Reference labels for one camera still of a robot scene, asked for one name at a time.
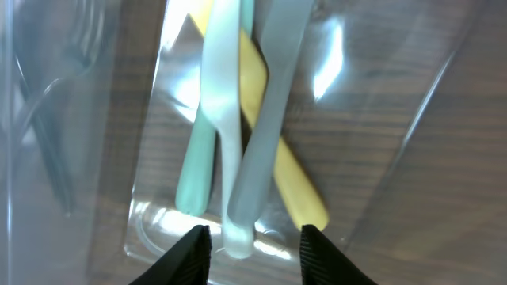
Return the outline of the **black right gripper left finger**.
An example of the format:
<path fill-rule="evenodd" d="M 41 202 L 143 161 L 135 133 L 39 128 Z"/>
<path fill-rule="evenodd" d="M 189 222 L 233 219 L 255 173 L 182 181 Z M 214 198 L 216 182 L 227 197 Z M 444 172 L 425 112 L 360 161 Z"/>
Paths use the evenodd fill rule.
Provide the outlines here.
<path fill-rule="evenodd" d="M 207 285 L 211 253 L 209 226 L 194 226 L 130 285 Z"/>

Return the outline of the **yellow plastic knife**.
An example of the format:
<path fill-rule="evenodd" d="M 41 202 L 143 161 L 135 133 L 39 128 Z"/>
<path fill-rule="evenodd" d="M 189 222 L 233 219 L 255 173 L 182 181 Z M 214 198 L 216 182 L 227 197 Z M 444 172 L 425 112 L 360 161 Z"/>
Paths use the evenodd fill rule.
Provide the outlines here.
<path fill-rule="evenodd" d="M 198 1 L 189 15 L 203 37 L 200 107 L 219 132 L 225 215 L 251 226 L 271 182 L 295 226 L 323 229 L 329 214 L 280 135 L 311 1 L 274 1 L 255 47 L 240 25 L 242 1 Z"/>

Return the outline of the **mint green plastic knife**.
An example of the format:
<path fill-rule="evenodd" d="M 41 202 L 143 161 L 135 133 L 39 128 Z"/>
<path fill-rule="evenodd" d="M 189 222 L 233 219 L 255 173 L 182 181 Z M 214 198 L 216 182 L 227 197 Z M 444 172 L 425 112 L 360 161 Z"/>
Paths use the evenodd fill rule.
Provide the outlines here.
<path fill-rule="evenodd" d="M 180 212 L 200 216 L 207 210 L 214 159 L 215 128 L 198 106 L 177 185 L 175 204 Z"/>

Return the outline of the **translucent white plastic knife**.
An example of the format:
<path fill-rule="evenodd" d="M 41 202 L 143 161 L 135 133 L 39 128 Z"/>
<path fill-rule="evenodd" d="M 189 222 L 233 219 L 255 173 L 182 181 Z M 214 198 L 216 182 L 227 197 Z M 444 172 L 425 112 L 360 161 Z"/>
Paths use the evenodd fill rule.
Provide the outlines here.
<path fill-rule="evenodd" d="M 252 226 L 266 205 L 275 179 L 288 213 L 301 225 L 303 200 L 316 199 L 309 181 L 280 139 L 302 39 L 310 20 L 311 0 L 272 2 L 259 41 L 269 72 L 264 100 L 234 183 L 227 215 L 237 226 Z"/>

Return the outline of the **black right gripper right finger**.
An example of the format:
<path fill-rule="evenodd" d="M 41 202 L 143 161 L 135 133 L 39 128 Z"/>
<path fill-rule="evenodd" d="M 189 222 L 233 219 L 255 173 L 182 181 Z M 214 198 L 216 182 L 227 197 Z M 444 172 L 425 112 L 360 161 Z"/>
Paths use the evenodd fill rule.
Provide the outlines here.
<path fill-rule="evenodd" d="M 302 226 L 299 258 L 303 285 L 376 285 L 314 225 Z"/>

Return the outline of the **silver metal fork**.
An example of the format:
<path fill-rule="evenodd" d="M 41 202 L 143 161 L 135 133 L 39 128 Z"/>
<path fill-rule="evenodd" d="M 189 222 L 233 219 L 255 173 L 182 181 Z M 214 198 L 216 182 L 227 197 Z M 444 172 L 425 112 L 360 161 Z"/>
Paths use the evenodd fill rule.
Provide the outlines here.
<path fill-rule="evenodd" d="M 57 86 L 67 83 L 88 72 L 101 52 L 104 35 L 102 23 L 79 24 L 72 28 L 63 46 L 56 50 L 55 58 L 36 69 L 38 59 L 32 57 L 29 46 L 18 40 L 14 45 L 17 69 L 20 74 L 21 95 L 29 103 L 28 115 L 23 127 L 35 131 L 42 158 L 55 198 L 63 213 L 69 215 L 74 207 L 74 194 L 67 164 L 59 153 L 55 120 L 45 109 L 55 95 Z"/>

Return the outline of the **cream plastic knife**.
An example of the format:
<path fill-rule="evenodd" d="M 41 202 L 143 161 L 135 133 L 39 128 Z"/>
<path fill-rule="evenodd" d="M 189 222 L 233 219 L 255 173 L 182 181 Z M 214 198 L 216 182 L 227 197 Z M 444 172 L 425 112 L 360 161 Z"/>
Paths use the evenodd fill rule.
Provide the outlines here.
<path fill-rule="evenodd" d="M 241 2 L 215 0 L 204 36 L 200 70 L 200 106 L 218 132 L 222 162 L 222 226 L 225 253 L 245 259 L 254 250 L 252 228 L 236 226 L 227 208 L 242 160 L 239 104 Z"/>

